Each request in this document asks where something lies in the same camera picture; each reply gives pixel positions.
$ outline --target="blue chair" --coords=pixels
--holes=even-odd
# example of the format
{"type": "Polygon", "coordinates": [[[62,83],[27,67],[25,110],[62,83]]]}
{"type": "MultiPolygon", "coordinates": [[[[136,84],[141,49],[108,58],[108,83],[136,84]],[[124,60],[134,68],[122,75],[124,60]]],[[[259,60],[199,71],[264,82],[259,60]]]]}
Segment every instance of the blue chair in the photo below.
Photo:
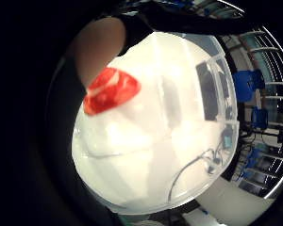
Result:
{"type": "Polygon", "coordinates": [[[260,128],[266,130],[268,126],[268,111],[267,109],[258,109],[253,107],[251,124],[253,128],[260,128]]]}
{"type": "Polygon", "coordinates": [[[238,102],[251,101],[256,89],[265,88],[264,78],[259,69],[234,73],[233,80],[238,102]]]}

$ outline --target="red object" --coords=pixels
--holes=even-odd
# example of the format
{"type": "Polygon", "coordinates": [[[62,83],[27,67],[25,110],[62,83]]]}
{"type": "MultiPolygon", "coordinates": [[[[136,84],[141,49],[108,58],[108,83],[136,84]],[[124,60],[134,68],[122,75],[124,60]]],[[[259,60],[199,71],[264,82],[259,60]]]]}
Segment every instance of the red object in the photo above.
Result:
{"type": "Polygon", "coordinates": [[[89,85],[83,105],[84,112],[96,115],[121,105],[141,90],[141,84],[130,74],[115,68],[105,68],[89,85]]]}

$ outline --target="white surface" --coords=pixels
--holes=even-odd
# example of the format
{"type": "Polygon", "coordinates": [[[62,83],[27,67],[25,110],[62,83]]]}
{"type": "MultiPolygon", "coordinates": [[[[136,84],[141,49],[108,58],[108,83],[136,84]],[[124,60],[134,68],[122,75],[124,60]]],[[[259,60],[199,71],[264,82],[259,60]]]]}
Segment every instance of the white surface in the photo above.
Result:
{"type": "MultiPolygon", "coordinates": [[[[211,57],[190,41],[155,32],[109,64],[137,78],[141,92],[94,117],[80,108],[73,138],[75,167],[112,211],[141,215],[177,207],[206,190],[229,164],[233,152],[221,152],[224,165],[215,166],[211,175],[212,162],[198,160],[180,175],[168,202],[176,175],[207,149],[216,149],[227,123],[235,131],[236,147],[238,123],[225,121],[223,107],[217,121],[204,118],[195,66],[205,60],[212,64],[211,57]]],[[[214,67],[218,74],[220,68],[214,67]]]]}
{"type": "Polygon", "coordinates": [[[217,222],[211,214],[206,214],[199,208],[183,214],[182,217],[190,224],[190,226],[226,226],[217,222]]]}
{"type": "Polygon", "coordinates": [[[252,195],[223,178],[196,198],[220,223],[230,226],[249,225],[274,202],[252,195]]]}

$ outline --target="translucent plastic bin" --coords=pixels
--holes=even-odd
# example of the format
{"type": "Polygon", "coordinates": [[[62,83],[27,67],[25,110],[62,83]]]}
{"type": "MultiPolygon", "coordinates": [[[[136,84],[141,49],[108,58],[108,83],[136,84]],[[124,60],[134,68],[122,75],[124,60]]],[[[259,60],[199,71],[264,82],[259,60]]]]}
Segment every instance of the translucent plastic bin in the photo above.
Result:
{"type": "Polygon", "coordinates": [[[94,116],[80,108],[73,159],[88,190],[123,215],[200,195],[226,169],[238,139],[234,85],[218,41],[154,32],[108,66],[135,77],[141,91],[94,116]]]}

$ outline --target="white plastic container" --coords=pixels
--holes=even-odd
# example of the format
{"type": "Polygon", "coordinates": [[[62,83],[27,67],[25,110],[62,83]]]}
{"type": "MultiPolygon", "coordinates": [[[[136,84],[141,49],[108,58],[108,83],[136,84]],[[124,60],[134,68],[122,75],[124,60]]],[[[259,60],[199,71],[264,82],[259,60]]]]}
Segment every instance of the white plastic container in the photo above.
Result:
{"type": "Polygon", "coordinates": [[[225,53],[211,36],[154,32],[110,64],[141,91],[95,116],[80,108],[75,167],[111,211],[142,215],[204,192],[236,150],[239,123],[225,53]]]}

